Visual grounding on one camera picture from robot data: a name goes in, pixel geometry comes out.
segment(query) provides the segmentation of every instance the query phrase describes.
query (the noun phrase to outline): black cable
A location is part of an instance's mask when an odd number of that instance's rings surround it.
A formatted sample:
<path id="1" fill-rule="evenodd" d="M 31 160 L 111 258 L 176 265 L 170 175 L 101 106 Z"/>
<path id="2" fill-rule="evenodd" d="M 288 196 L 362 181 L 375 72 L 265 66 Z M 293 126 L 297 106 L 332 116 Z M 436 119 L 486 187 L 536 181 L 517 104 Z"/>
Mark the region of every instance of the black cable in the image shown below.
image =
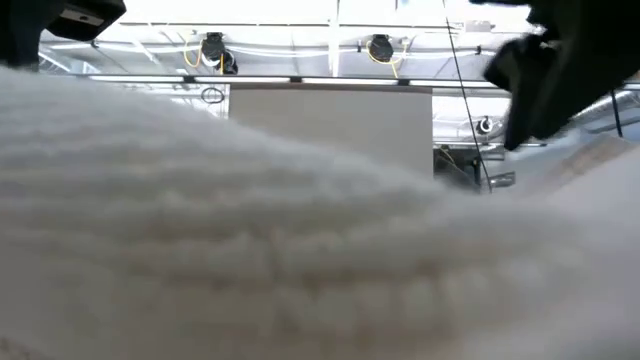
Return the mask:
<path id="1" fill-rule="evenodd" d="M 484 171 L 484 175 L 487 178 L 487 187 L 489 188 L 489 193 L 493 193 L 493 186 L 491 186 L 491 178 L 489 177 L 489 171 L 487 171 L 487 166 L 484 163 L 484 159 L 482 158 L 482 151 L 480 151 L 480 144 L 478 143 L 478 137 L 476 136 L 476 131 L 473 127 L 471 110 L 469 110 L 469 100 L 467 99 L 467 92 L 465 91 L 464 82 L 462 81 L 462 72 L 460 71 L 460 63 L 458 63 L 458 55 L 456 55 L 456 46 L 455 46 L 455 43 L 453 42 L 453 33 L 451 32 L 449 15 L 446 14 L 446 10 L 447 10 L 446 0 L 442 0 L 442 6 L 444 6 L 444 10 L 445 10 L 444 18 L 445 18 L 445 21 L 447 22 L 447 32 L 449 33 L 449 42 L 451 43 L 451 52 L 453 53 L 453 61 L 456 64 L 456 71 L 458 72 L 458 80 L 460 81 L 460 89 L 462 90 L 462 98 L 464 99 L 464 106 L 467 110 L 467 116 L 469 117 L 469 126 L 471 127 L 473 142 L 476 144 L 476 150 L 478 151 L 478 160 L 480 160 L 480 164 L 482 165 L 482 170 Z"/>
<path id="2" fill-rule="evenodd" d="M 210 86 L 202 90 L 202 92 L 200 93 L 200 99 L 205 104 L 215 105 L 222 103 L 226 99 L 226 97 L 224 96 L 224 92 L 222 92 L 222 90 L 218 89 L 215 86 Z"/>
<path id="3" fill-rule="evenodd" d="M 620 124 L 620 111 L 618 111 L 618 99 L 616 99 L 616 91 L 611 90 L 611 102 L 613 104 L 613 115 L 616 118 L 616 129 L 618 130 L 618 136 L 624 138 L 622 135 L 622 124 Z"/>

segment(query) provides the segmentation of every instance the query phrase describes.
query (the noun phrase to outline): white panel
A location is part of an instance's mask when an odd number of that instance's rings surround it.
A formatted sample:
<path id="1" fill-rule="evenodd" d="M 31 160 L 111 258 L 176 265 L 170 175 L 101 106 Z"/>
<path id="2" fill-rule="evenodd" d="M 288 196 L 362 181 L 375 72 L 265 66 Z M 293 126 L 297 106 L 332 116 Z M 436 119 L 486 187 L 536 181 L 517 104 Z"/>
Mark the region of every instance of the white panel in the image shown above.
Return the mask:
<path id="1" fill-rule="evenodd" d="M 433 174 L 430 94 L 232 87 L 230 102 L 243 124 Z"/>
<path id="2" fill-rule="evenodd" d="M 331 2 L 325 0 L 127 0 L 125 22 L 170 23 L 326 23 Z"/>

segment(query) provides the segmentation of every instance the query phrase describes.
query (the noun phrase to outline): wire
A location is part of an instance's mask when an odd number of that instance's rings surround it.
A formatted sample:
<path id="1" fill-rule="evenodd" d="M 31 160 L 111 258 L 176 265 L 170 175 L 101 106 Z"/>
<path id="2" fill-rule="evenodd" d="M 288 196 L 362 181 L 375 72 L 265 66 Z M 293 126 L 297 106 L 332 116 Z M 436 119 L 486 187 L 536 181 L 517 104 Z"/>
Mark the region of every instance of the wire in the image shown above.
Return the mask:
<path id="1" fill-rule="evenodd" d="M 387 62 L 384 61 L 380 61 L 376 58 L 373 57 L 373 55 L 371 55 L 371 40 L 367 41 L 367 44 L 365 45 L 365 47 L 367 48 L 367 55 L 369 55 L 369 58 L 371 60 L 373 60 L 375 63 L 378 64 L 382 64 L 382 65 L 391 65 L 391 70 L 393 70 L 393 76 L 395 76 L 395 78 L 398 78 L 398 70 L 396 69 L 396 64 L 399 63 L 400 61 L 404 60 L 405 57 L 407 56 L 407 44 L 404 44 L 404 49 L 402 49 L 402 55 L 400 55 L 400 57 L 396 60 L 389 60 Z"/>
<path id="2" fill-rule="evenodd" d="M 226 99 L 226 96 L 224 95 L 224 92 L 222 92 L 222 90 L 218 89 L 215 86 L 211 86 L 202 90 L 202 92 L 200 93 L 200 99 L 205 104 L 215 105 L 222 103 Z"/>
<path id="3" fill-rule="evenodd" d="M 620 111 L 618 110 L 618 99 L 616 99 L 615 90 L 611 90 L 611 103 L 613 104 L 613 115 L 616 118 L 616 129 L 618 130 L 618 136 L 624 138 L 622 134 L 622 124 L 620 124 Z"/>
<path id="4" fill-rule="evenodd" d="M 189 60 L 189 55 L 187 55 L 187 52 L 189 51 L 189 41 L 185 40 L 184 42 L 184 48 L 182 49 L 182 55 L 184 56 L 184 62 L 187 63 L 187 65 L 191 66 L 192 68 L 197 68 L 198 66 L 200 66 L 200 58 L 202 57 L 202 42 L 204 40 L 200 40 L 200 45 L 198 46 L 198 58 L 196 59 L 196 63 L 192 63 Z"/>
<path id="5" fill-rule="evenodd" d="M 484 175 L 487 178 L 487 187 L 489 188 L 489 193 L 493 193 L 493 186 L 491 186 L 491 178 L 489 176 L 489 171 L 487 171 L 487 165 L 484 163 L 484 159 L 482 158 L 482 151 L 480 151 L 480 144 L 478 143 L 478 137 L 476 136 L 476 132 L 473 127 L 473 119 L 471 117 L 471 110 L 469 109 L 469 99 L 467 99 L 467 92 L 464 88 L 464 81 L 462 80 L 462 72 L 460 71 L 460 63 L 458 62 L 458 55 L 456 55 L 456 46 L 453 41 L 453 33 L 451 32 L 451 23 L 449 21 L 449 15 L 447 15 L 446 0 L 442 0 L 442 6 L 444 7 L 444 11 L 445 11 L 444 18 L 447 23 L 447 32 L 449 33 L 449 42 L 451 43 L 451 52 L 453 53 L 453 61 L 456 64 L 456 72 L 458 73 L 458 80 L 460 81 L 460 90 L 462 91 L 464 106 L 467 110 L 467 116 L 469 118 L 469 126 L 471 126 L 471 134 L 473 135 L 473 142 L 476 144 L 476 150 L 478 151 L 478 160 L 480 160 L 480 164 L 482 165 L 482 170 L 484 170 Z"/>

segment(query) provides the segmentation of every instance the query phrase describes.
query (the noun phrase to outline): black object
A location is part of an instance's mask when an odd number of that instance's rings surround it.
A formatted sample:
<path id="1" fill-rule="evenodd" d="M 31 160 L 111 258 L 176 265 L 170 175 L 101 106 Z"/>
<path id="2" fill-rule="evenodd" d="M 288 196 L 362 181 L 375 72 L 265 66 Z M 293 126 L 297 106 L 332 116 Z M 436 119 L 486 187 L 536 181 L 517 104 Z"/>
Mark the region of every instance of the black object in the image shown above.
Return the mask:
<path id="1" fill-rule="evenodd" d="M 369 54 L 380 62 L 390 62 L 393 57 L 393 46 L 388 35 L 373 35 L 369 44 Z"/>
<path id="2" fill-rule="evenodd" d="M 202 55 L 209 61 L 215 62 L 214 69 L 224 75 L 237 75 L 238 64 L 233 54 L 227 50 L 222 41 L 222 33 L 207 33 L 207 37 L 202 41 Z"/>
<path id="3" fill-rule="evenodd" d="M 471 0 L 529 5 L 546 29 L 506 43 L 485 78 L 512 93 L 505 148 L 555 135 L 580 112 L 640 69 L 637 4 L 628 0 Z"/>
<path id="4" fill-rule="evenodd" d="M 47 30 L 62 38 L 91 41 L 126 12 L 122 0 L 67 0 Z"/>
<path id="5" fill-rule="evenodd" d="M 122 0 L 0 0 L 0 63 L 37 71 L 44 29 L 89 41 L 125 12 Z"/>
<path id="6" fill-rule="evenodd" d="M 211 61 L 218 61 L 226 51 L 222 33 L 207 33 L 207 37 L 202 41 L 202 55 Z"/>
<path id="7" fill-rule="evenodd" d="M 618 137 L 624 138 L 622 134 L 622 124 L 620 123 L 620 110 L 618 110 L 618 99 L 616 99 L 616 91 L 611 90 L 611 103 L 613 104 L 613 116 L 616 120 L 616 130 L 618 130 Z"/>

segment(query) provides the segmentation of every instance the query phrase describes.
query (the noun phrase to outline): knitted texture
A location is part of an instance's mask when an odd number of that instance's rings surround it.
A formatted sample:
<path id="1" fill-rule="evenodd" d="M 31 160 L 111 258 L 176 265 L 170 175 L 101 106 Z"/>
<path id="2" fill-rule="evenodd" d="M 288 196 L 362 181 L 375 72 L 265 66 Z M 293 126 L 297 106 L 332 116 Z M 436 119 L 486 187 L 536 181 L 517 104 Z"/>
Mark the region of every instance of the knitted texture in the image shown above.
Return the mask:
<path id="1" fill-rule="evenodd" d="M 619 324 L 581 302 L 629 263 L 631 230 L 601 217 L 96 83 L 0 80 L 0 337 L 48 358 L 555 359 Z"/>

